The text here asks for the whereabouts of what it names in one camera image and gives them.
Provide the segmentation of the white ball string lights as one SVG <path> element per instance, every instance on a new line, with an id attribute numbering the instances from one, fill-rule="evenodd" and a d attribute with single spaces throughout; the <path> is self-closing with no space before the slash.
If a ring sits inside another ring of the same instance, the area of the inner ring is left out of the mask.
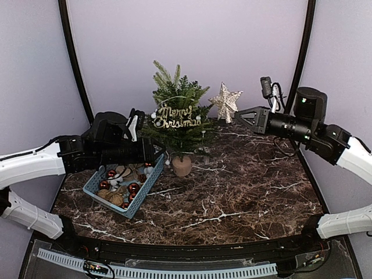
<path id="1" fill-rule="evenodd" d="M 213 106 L 202 106 L 199 101 L 193 98 L 174 96 L 160 101 L 155 111 L 161 108 L 163 104 L 167 104 L 174 109 L 185 109 L 192 106 L 193 116 L 200 115 L 202 124 L 188 128 L 156 128 L 150 116 L 148 134 L 163 143 L 167 149 L 181 158 L 195 153 L 203 146 L 207 138 L 206 133 L 212 129 L 208 114 Z"/>

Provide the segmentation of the wooden heart ornament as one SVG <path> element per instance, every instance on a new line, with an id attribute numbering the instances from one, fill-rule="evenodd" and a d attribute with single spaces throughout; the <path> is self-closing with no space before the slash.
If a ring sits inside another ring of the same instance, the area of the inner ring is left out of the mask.
<path id="1" fill-rule="evenodd" d="M 132 173 L 132 170 L 129 167 L 123 166 L 123 165 L 117 166 L 115 168 L 115 171 L 116 171 L 117 178 L 119 177 L 126 178 Z"/>

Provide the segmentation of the small green christmas tree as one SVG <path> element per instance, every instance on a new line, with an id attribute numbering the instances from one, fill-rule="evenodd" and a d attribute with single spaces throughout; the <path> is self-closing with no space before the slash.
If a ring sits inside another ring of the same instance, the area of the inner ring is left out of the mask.
<path id="1" fill-rule="evenodd" d="M 166 147 L 173 172 L 185 177 L 191 172 L 191 155 L 204 153 L 201 149 L 210 138 L 208 114 L 213 106 L 200 103 L 210 87 L 182 76 L 180 65 L 170 74 L 157 60 L 153 64 L 157 68 L 153 75 L 157 88 L 152 92 L 156 109 L 147 116 L 142 131 Z"/>

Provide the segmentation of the twine ball ornament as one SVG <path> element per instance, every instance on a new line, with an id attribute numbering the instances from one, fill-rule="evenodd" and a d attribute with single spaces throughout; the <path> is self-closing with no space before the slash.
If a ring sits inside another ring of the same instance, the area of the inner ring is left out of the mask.
<path id="1" fill-rule="evenodd" d="M 124 203 L 124 198 L 122 195 L 120 194 L 113 194 L 110 198 L 109 198 L 109 202 L 115 206 L 118 206 L 118 207 L 121 207 L 122 204 Z"/>

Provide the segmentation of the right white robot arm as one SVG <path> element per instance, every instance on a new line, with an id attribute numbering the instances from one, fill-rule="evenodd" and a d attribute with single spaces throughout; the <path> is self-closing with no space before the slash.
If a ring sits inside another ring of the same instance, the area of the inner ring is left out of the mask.
<path id="1" fill-rule="evenodd" d="M 288 113 L 257 106 L 235 113 L 252 132 L 273 135 L 303 145 L 311 155 L 320 192 L 329 213 L 310 216 L 296 246 L 309 252 L 319 240 L 371 232 L 371 150 L 336 124 L 326 124 L 327 95 L 310 87 L 296 90 Z"/>

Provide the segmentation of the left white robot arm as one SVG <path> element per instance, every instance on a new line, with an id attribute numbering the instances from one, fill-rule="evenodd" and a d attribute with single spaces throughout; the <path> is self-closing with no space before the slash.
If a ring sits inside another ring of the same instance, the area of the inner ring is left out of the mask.
<path id="1" fill-rule="evenodd" d="M 164 150 L 156 151 L 156 140 L 139 135 L 144 120 L 145 113 L 136 109 L 127 117 L 101 112 L 81 135 L 60 135 L 40 147 L 1 156 L 1 217 L 58 239 L 69 253 L 78 253 L 82 241 L 71 220 L 25 200 L 15 186 L 110 164 L 153 163 Z"/>

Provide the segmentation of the gold merry christmas sign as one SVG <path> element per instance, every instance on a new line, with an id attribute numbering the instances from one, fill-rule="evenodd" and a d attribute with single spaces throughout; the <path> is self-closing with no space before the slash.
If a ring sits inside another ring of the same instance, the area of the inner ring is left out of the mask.
<path id="1" fill-rule="evenodd" d="M 200 126 L 201 116 L 193 116 L 192 106 L 185 109 L 174 109 L 167 104 L 151 114 L 156 128 L 188 128 Z"/>

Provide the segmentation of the silver glitter star topper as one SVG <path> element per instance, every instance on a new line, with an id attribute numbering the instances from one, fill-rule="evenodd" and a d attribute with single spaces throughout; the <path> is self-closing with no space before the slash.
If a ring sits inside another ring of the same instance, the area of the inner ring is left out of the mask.
<path id="1" fill-rule="evenodd" d="M 221 83 L 219 94 L 209 99 L 217 106 L 218 120 L 224 119 L 227 124 L 232 122 L 232 115 L 238 111 L 237 100 L 242 93 L 243 91 L 230 91 L 223 82 Z"/>

